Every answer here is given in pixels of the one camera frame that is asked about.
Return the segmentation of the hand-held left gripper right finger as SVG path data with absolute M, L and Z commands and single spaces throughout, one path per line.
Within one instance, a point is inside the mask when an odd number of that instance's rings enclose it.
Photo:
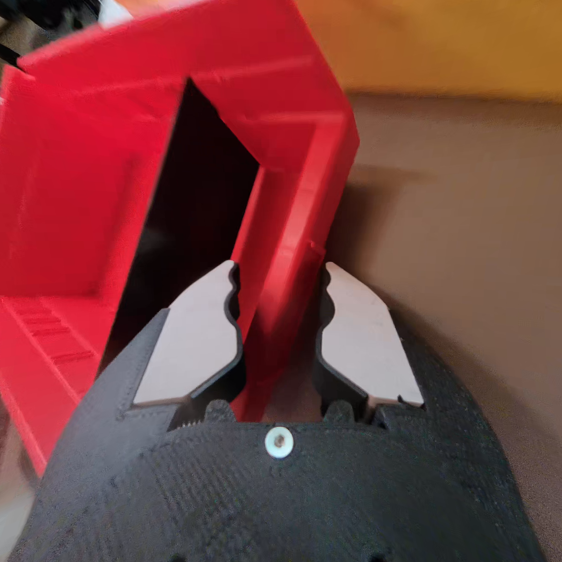
M 333 262 L 322 273 L 313 386 L 324 411 L 344 401 L 355 418 L 370 418 L 382 405 L 424 405 L 388 307 Z

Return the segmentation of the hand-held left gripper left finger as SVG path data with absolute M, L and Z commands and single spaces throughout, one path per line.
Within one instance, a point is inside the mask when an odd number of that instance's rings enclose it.
M 194 401 L 241 364 L 238 265 L 226 260 L 196 280 L 167 309 L 135 406 Z

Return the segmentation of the red plastic bin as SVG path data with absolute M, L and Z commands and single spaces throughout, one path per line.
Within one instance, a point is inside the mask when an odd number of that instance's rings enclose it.
M 38 476 L 95 380 L 188 79 L 258 162 L 241 270 L 257 421 L 289 363 L 359 146 L 293 1 L 195 1 L 91 26 L 4 70 L 1 398 Z

